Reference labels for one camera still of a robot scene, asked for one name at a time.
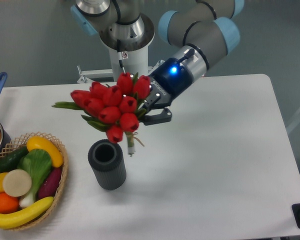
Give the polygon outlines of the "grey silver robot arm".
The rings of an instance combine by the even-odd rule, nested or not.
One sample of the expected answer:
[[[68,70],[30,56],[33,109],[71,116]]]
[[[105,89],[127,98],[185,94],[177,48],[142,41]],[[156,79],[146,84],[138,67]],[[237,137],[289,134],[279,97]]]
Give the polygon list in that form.
[[[169,122],[169,106],[196,80],[227,56],[240,42],[233,22],[242,0],[198,0],[185,13],[167,11],[154,26],[140,11],[137,0],[78,0],[70,8],[73,18],[88,35],[98,34],[108,48],[113,78],[120,73],[148,75],[150,95],[142,101],[145,125]],[[178,51],[157,66],[148,66],[148,47],[158,35]]]

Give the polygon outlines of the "blue Robotiq gripper body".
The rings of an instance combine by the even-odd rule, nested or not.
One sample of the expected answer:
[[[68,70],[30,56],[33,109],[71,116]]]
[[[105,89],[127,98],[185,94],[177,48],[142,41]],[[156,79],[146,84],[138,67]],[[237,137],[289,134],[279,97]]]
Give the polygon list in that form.
[[[170,106],[190,86],[190,72],[174,57],[156,68],[149,77],[151,89],[143,105],[145,109]]]

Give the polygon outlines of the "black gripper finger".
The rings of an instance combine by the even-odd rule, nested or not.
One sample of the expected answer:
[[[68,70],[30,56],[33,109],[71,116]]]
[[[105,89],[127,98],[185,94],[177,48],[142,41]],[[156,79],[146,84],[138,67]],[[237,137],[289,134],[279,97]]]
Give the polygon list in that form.
[[[140,118],[140,122],[145,126],[168,123],[172,120],[172,112],[165,107],[160,114],[144,115]]]

